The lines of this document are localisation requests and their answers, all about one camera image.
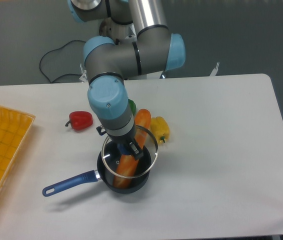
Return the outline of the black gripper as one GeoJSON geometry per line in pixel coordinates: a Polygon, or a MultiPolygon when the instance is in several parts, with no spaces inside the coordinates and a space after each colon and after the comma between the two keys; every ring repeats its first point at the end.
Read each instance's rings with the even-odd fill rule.
{"type": "Polygon", "coordinates": [[[134,125],[127,129],[121,128],[116,130],[107,129],[100,125],[96,130],[99,135],[103,136],[104,134],[107,134],[115,143],[124,145],[135,160],[139,160],[143,157],[143,150],[135,140],[136,127],[134,125]]]}

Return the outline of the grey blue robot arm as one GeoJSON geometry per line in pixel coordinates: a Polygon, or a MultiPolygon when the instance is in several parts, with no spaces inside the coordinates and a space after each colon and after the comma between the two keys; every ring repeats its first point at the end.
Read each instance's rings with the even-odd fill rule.
{"type": "Polygon", "coordinates": [[[180,68],[186,60],[183,38],[169,31],[161,0],[70,0],[73,18],[107,20],[107,32],[83,47],[88,102],[107,134],[135,159],[143,148],[124,80],[180,68]]]}

